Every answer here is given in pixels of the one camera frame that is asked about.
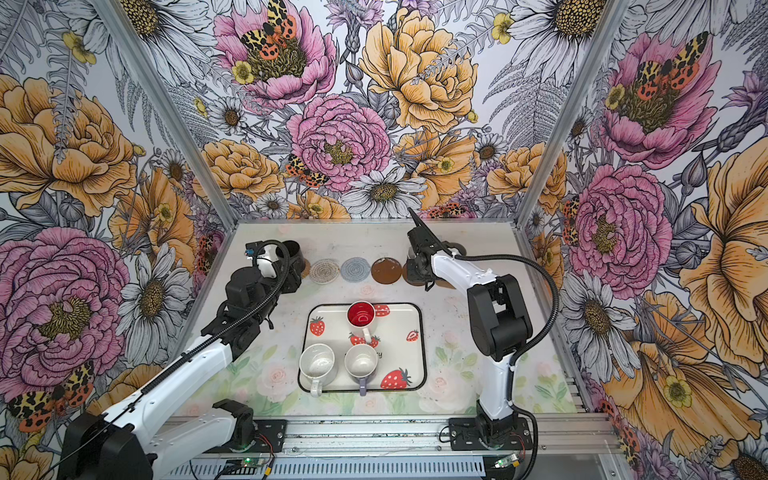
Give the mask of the plain brown wooden coaster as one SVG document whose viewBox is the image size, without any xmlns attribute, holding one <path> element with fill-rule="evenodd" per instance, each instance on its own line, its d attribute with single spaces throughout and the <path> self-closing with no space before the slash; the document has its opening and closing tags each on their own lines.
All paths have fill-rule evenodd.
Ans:
<svg viewBox="0 0 768 480">
<path fill-rule="evenodd" d="M 421 281 L 418 279 L 414 279 L 410 276 L 409 269 L 407 265 L 404 265 L 401 270 L 401 277 L 402 279 L 408 283 L 411 286 L 420 287 L 423 285 Z"/>
</svg>

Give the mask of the scratched dark brown wooden coaster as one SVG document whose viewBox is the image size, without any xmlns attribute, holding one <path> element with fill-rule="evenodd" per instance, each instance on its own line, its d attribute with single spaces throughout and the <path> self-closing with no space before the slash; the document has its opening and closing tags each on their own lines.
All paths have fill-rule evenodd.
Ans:
<svg viewBox="0 0 768 480">
<path fill-rule="evenodd" d="M 379 284 L 394 284 L 402 276 L 402 265 L 392 257 L 379 258 L 371 266 L 371 276 Z"/>
</svg>

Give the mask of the black mug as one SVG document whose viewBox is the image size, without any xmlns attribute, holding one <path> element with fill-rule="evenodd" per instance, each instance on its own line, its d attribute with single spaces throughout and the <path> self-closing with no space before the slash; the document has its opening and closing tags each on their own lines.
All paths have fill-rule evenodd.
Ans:
<svg viewBox="0 0 768 480">
<path fill-rule="evenodd" d="M 295 293 L 301 286 L 302 273 L 305 269 L 305 259 L 300 244 L 294 240 L 282 242 L 282 247 L 276 248 L 278 269 L 289 267 L 289 273 L 281 287 L 283 294 Z"/>
</svg>

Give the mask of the grey-blue braided rope coaster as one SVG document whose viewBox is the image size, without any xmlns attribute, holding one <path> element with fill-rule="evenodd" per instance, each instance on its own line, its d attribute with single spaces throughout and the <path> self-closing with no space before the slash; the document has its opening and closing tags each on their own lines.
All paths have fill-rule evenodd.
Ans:
<svg viewBox="0 0 768 480">
<path fill-rule="evenodd" d="M 340 267 L 341 277 L 350 283 L 358 283 L 366 280 L 370 275 L 371 267 L 363 257 L 352 257 L 343 262 Z"/>
</svg>

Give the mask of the grey mug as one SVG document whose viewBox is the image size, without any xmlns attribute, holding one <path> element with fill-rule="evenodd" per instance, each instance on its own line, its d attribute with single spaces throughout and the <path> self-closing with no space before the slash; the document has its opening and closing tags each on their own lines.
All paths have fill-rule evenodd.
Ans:
<svg viewBox="0 0 768 480">
<path fill-rule="evenodd" d="M 444 242 L 443 247 L 448 250 L 452 256 L 464 256 L 467 254 L 466 248 L 460 243 Z"/>
</svg>

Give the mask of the cork paw print coaster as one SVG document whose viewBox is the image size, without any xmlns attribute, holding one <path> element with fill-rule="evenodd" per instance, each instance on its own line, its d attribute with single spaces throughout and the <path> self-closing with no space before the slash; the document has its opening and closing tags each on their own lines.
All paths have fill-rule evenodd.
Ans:
<svg viewBox="0 0 768 480">
<path fill-rule="evenodd" d="M 435 285 L 441 288 L 454 289 L 454 286 L 444 279 L 437 279 Z"/>
</svg>

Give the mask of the round woven rattan coaster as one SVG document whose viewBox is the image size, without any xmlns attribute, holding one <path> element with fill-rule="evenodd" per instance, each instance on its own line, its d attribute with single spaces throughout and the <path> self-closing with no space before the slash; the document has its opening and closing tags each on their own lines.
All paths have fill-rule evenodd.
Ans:
<svg viewBox="0 0 768 480">
<path fill-rule="evenodd" d="M 307 278 L 310 275 L 310 272 L 311 272 L 311 263 L 310 263 L 309 260 L 305 259 L 304 260 L 304 267 L 303 267 L 303 270 L 301 272 L 301 276 L 303 278 Z"/>
</svg>

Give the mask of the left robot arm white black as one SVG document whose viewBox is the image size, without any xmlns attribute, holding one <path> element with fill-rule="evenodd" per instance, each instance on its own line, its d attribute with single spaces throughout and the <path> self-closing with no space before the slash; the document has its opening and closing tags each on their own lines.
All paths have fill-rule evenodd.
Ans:
<svg viewBox="0 0 768 480">
<path fill-rule="evenodd" d="M 234 400 L 170 430 L 173 413 L 201 386 L 248 349 L 274 308 L 289 273 L 263 280 L 267 291 L 249 307 L 224 304 L 193 346 L 146 385 L 98 415 L 85 414 L 66 430 L 59 479 L 160 479 L 208 450 L 249 448 L 257 438 L 253 411 Z"/>
</svg>

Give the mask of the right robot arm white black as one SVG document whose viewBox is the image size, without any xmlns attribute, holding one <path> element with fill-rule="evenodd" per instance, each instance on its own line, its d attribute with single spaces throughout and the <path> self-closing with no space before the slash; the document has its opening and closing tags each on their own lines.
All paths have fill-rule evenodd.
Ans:
<svg viewBox="0 0 768 480">
<path fill-rule="evenodd" d="M 478 261 L 510 260 L 527 264 L 514 254 L 463 256 L 441 241 L 413 209 L 408 210 L 414 227 L 408 231 L 408 281 L 430 290 L 439 281 L 466 294 L 472 340 L 488 358 L 483 392 L 477 406 L 476 429 L 489 443 L 511 433 L 521 424 L 512 407 L 510 390 L 516 370 L 516 355 L 533 336 L 533 326 L 520 283 L 511 274 L 482 269 Z"/>
</svg>

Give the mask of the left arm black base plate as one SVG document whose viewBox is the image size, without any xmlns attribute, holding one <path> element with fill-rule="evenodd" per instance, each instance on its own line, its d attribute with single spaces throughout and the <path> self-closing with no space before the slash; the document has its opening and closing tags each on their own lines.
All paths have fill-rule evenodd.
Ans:
<svg viewBox="0 0 768 480">
<path fill-rule="evenodd" d="M 283 419 L 238 420 L 232 437 L 223 445 L 208 449 L 206 453 L 280 453 L 283 451 L 287 426 L 288 422 Z"/>
</svg>

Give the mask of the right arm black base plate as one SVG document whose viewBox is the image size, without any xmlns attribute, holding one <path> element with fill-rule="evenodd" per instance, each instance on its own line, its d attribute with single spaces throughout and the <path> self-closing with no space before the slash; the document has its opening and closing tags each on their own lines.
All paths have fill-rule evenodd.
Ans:
<svg viewBox="0 0 768 480">
<path fill-rule="evenodd" d="M 521 416 L 501 420 L 484 416 L 450 418 L 449 441 L 453 451 L 522 451 L 532 448 L 532 429 Z"/>
</svg>

